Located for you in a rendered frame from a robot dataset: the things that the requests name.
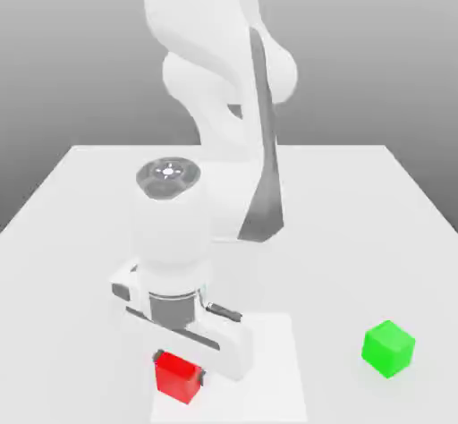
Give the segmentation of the small green cube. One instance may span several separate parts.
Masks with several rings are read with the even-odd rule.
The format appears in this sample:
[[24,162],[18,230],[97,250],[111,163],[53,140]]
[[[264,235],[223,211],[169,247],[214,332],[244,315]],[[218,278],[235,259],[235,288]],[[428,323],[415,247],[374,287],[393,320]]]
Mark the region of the small green cube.
[[365,333],[361,357],[385,378],[407,368],[416,340],[391,320],[385,320]]

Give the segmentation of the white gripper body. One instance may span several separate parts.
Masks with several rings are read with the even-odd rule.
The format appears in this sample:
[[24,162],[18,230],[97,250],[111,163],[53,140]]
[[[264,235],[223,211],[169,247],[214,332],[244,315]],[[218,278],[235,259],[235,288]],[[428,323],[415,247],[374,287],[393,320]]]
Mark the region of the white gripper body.
[[210,304],[197,307],[196,319],[170,329],[147,319],[129,306],[126,312],[140,323],[152,345],[208,372],[233,381],[243,379],[253,365],[253,332],[243,315]]

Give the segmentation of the small red cube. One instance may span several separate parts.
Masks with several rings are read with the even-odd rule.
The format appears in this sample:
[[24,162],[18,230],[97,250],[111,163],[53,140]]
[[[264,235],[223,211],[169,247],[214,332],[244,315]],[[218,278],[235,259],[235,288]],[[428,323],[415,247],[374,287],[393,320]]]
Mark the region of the small red cube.
[[201,388],[198,374],[202,368],[170,352],[164,352],[154,364],[157,389],[189,404]]

